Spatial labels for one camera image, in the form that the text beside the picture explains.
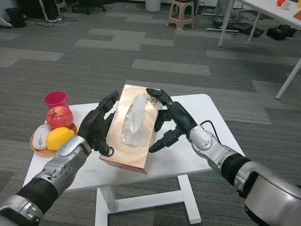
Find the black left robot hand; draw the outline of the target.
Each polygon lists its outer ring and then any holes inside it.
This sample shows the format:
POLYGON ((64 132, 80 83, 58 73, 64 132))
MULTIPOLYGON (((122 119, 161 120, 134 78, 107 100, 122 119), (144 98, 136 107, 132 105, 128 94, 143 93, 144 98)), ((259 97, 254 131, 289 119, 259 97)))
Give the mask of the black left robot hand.
POLYGON ((91 149, 106 157, 111 157, 114 153, 113 148, 106 143, 106 137, 115 113, 109 114, 108 117, 105 115, 116 104, 118 97, 119 92, 114 91, 102 99, 98 107, 85 116, 77 133, 87 141, 91 149))

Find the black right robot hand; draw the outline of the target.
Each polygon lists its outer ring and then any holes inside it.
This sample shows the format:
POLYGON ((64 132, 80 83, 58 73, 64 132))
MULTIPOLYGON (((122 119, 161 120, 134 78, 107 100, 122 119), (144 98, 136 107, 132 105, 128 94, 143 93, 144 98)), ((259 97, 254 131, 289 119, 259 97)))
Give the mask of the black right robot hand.
POLYGON ((187 110, 179 102, 173 101, 164 90, 147 88, 146 91, 151 97, 156 98, 163 106, 166 106, 166 109, 158 111, 154 131, 160 131, 166 121, 174 121, 176 124, 174 130, 164 133, 163 137, 149 148, 150 153, 155 153, 176 143, 181 135, 188 137, 197 123, 187 110))

